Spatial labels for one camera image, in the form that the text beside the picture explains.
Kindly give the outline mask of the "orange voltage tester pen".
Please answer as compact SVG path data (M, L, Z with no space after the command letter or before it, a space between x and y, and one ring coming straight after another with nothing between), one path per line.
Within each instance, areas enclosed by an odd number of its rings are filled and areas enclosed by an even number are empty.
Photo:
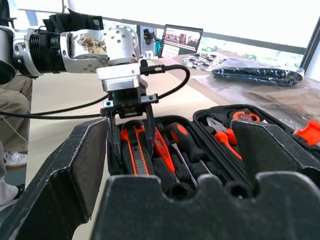
M176 169L175 169L174 163L172 161L169 149L168 149L166 142L157 127L155 127L154 147L155 147L156 153L158 154L159 157L162 158L162 160L164 161L164 163L167 166L167 168L169 169L169 171L171 173L175 174Z

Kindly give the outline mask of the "small black device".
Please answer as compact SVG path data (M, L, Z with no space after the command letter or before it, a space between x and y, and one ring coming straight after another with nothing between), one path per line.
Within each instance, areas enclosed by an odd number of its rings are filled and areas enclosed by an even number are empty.
M146 45L151 45L153 42L156 42L155 33L148 28L145 28L143 30L143 40Z

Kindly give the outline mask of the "black tool case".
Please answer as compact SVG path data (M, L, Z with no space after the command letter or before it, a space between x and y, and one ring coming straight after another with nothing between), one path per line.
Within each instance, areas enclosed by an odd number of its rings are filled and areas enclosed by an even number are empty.
M180 123L189 131L197 146L206 153L204 163L208 166L214 176L219 178L224 186L231 190L244 189L245 191L248 191L252 187L252 183L248 179L248 175L245 171L243 161L234 159L226 152L223 146L214 137L215 130L207 123L207 117L211 117L221 122L226 128L230 128L232 122L229 121L230 112L241 109L249 109L256 113L260 117L259 123L265 122L279 126L304 149L309 151L317 159L320 159L320 147L313 145L307 146L303 138L293 136L294 130L292 127L253 105L236 104L199 110L193 114L192 121L182 118L181 116L163 116L158 117L155 120L155 127L158 128L168 147L175 167L175 173L169 171L163 159L158 156L155 148L151 158L155 171L154 175L161 179L161 184L164 190L168 191L173 183L178 182L186 184L188 188L194 187L186 167L180 162L177 153L171 146L170 141L174 141L170 133L170 125L172 123ZM182 153L186 163L189 164L187 154L182 150L180 150L180 152ZM209 174L200 162L191 163L190 165L191 166L189 168L196 180L201 175Z

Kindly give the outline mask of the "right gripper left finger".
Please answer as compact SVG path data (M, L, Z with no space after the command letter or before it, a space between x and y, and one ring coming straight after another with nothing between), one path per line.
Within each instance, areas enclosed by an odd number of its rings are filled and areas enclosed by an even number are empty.
M106 156L107 119L74 127L44 161L0 226L0 240L72 240L89 221Z

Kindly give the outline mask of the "open laptop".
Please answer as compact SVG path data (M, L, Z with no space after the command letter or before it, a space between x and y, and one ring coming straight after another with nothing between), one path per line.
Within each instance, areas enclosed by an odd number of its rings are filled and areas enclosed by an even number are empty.
M202 28L166 24L158 58L196 54L203 35Z

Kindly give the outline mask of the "orange black utility knife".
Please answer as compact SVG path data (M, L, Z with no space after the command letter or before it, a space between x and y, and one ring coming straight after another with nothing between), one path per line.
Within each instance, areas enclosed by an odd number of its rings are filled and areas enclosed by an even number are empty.
M145 126L141 120L126 122L120 131L121 157L130 175L154 175Z

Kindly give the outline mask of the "orange black tape measure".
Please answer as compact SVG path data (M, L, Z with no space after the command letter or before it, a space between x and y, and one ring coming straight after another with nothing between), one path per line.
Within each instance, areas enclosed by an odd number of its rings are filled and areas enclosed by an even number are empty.
M232 120L239 120L243 122L260 122L261 121L261 118L253 111L250 111L248 108L239 109L239 110L230 112L228 119L230 122Z

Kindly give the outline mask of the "orange handled pliers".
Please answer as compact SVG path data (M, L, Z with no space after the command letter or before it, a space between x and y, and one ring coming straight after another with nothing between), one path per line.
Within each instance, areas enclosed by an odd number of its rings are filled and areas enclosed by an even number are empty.
M214 129L213 136L222 145L226 152L234 159L242 161L243 159L236 149L238 142L233 130L225 127L220 121L212 117L207 117L206 121L208 125Z

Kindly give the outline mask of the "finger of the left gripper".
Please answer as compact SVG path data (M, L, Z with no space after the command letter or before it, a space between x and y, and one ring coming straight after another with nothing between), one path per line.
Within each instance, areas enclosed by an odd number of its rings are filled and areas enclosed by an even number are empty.
M116 112L108 112L109 118L109 141L112 145L113 152L119 164L122 164L122 154L121 154L121 137L120 130L116 124Z
M153 108L151 104L146 105L145 113L146 113L146 122L144 124L144 127L145 127L146 143L147 143L147 148L149 150L149 153L152 154L154 150L154 144L155 144L156 125L155 125Z

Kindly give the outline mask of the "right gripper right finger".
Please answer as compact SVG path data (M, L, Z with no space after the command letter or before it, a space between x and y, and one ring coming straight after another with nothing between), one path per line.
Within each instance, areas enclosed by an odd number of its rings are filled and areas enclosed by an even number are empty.
M320 186L320 159L278 125L233 120L244 169L250 181L264 172L297 172Z

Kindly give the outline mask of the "khaki trouser leg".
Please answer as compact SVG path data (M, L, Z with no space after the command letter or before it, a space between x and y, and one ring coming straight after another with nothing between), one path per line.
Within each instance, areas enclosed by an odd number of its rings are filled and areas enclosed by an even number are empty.
M0 111L28 114L31 108L33 80L16 76L0 84ZM6 152L27 152L30 120L0 115L0 142Z

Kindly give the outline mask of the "perforated round metal disc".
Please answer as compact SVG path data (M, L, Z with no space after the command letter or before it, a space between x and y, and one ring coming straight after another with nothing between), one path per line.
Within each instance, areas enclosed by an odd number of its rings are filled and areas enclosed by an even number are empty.
M206 52L187 55L181 62L188 68L211 72L220 67L228 58L219 52Z

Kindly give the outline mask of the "Phillips screwdriver black orange handle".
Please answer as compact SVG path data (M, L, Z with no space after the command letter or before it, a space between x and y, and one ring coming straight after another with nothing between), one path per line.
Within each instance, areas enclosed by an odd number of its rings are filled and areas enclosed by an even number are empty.
M214 176L204 162L205 158L207 157L206 153L198 147L190 132L178 122L172 123L169 127L169 131L171 137L176 142L177 148L186 153L189 160L189 164L187 163L186 165L190 167L191 164L201 163L206 172Z

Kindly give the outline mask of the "dark blue folded bag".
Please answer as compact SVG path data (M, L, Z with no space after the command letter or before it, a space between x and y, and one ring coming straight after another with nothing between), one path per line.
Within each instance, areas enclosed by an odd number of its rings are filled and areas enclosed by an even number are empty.
M217 80L238 81L276 87L293 87L304 80L302 68L222 67L211 71Z

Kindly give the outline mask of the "white sneaker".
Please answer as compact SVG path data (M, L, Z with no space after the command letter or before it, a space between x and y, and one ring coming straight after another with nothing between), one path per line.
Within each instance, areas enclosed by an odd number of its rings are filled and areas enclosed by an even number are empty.
M27 155L19 152L5 152L4 164L9 169L23 168L27 166Z

